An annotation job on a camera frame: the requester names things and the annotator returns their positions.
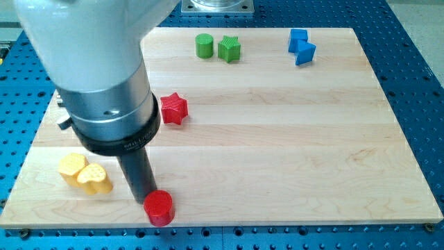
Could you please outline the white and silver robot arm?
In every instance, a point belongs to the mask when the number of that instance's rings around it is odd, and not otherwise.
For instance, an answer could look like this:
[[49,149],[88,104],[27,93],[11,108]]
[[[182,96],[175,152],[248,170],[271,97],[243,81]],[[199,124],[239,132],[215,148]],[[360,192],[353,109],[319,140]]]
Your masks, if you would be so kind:
[[141,149],[160,116],[140,43],[176,0],[16,0],[15,10],[88,150]]

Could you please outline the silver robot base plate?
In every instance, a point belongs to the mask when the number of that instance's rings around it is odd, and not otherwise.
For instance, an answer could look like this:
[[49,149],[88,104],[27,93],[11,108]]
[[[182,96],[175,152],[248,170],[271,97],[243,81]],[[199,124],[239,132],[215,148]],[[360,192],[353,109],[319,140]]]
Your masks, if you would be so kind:
[[252,16],[253,0],[182,0],[181,13],[186,16]]

